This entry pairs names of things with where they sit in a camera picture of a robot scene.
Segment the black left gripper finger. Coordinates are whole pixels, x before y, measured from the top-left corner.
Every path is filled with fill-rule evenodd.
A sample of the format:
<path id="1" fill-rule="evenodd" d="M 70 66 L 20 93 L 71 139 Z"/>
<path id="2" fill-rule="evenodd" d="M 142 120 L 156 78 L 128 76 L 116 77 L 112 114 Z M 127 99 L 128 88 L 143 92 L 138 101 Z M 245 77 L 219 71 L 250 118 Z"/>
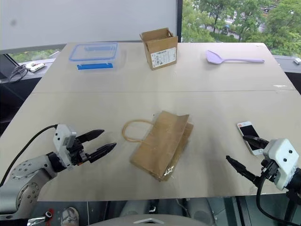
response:
<path id="1" fill-rule="evenodd" d="M 81 143 L 85 143 L 99 137 L 104 132 L 103 129 L 95 129 L 76 137 L 76 139 Z"/>
<path id="2" fill-rule="evenodd" d="M 102 147 L 98 148 L 95 152 L 89 155 L 88 160 L 90 163 L 95 162 L 98 159 L 103 158 L 105 155 L 107 155 L 109 152 L 111 152 L 117 143 L 111 143 L 103 145 Z"/>

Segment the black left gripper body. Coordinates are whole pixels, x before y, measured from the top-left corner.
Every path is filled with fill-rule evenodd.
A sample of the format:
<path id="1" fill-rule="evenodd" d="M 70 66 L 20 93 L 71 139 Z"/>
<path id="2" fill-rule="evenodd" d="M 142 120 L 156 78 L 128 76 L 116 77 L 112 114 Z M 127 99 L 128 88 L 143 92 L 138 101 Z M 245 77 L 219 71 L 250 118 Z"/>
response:
<path id="1" fill-rule="evenodd" d="M 85 142 L 87 142 L 86 139 L 76 138 L 73 145 L 67 148 L 72 166 L 81 165 L 89 160 L 89 154 L 84 151 L 83 143 Z"/>

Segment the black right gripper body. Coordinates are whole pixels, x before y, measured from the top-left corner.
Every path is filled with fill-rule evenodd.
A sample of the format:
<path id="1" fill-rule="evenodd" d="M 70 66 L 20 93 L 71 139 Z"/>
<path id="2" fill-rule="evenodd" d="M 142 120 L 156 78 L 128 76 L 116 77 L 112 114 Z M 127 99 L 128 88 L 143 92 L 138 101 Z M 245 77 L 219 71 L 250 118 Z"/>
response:
<path id="1" fill-rule="evenodd" d="M 272 159 L 264 159 L 261 162 L 262 169 L 261 169 L 261 176 L 260 182 L 262 183 L 264 180 L 269 180 L 271 182 L 275 182 L 277 172 L 279 169 L 278 164 L 275 160 Z"/>

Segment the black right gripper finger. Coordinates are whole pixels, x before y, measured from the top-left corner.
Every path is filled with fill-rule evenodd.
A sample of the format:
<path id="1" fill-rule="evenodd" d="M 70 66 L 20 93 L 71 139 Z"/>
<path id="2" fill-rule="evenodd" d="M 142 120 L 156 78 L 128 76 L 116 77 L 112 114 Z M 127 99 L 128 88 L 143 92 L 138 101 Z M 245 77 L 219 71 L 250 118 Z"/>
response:
<path id="1" fill-rule="evenodd" d="M 260 177 L 254 175 L 253 173 L 249 172 L 246 167 L 238 162 L 237 160 L 231 158 L 229 155 L 226 156 L 226 160 L 228 163 L 236 170 L 237 173 L 251 181 L 255 186 L 259 185 Z"/>
<path id="2" fill-rule="evenodd" d="M 267 140 L 255 136 L 243 136 L 243 139 L 256 149 L 264 149 L 269 144 Z"/>

